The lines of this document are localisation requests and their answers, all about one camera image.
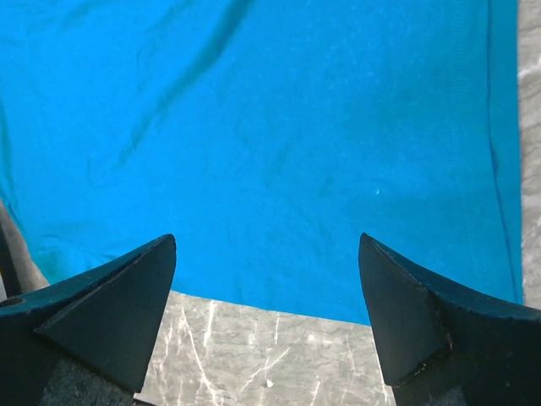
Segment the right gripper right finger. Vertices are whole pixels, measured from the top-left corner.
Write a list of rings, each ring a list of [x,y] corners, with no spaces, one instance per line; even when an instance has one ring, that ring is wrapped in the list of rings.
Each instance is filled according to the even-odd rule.
[[[362,234],[358,265],[398,405],[538,405],[540,312],[482,294]]]

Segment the blue t shirt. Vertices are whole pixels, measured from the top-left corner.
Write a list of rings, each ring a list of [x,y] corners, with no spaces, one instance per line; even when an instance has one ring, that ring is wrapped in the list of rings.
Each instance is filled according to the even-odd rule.
[[[4,1],[1,197],[57,282],[367,323],[368,234],[522,301],[514,1]]]

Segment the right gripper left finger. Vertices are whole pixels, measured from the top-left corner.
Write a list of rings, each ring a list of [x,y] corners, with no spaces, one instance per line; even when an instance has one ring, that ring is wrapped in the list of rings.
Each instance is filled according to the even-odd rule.
[[[171,234],[1,303],[3,405],[131,405],[176,266]]]

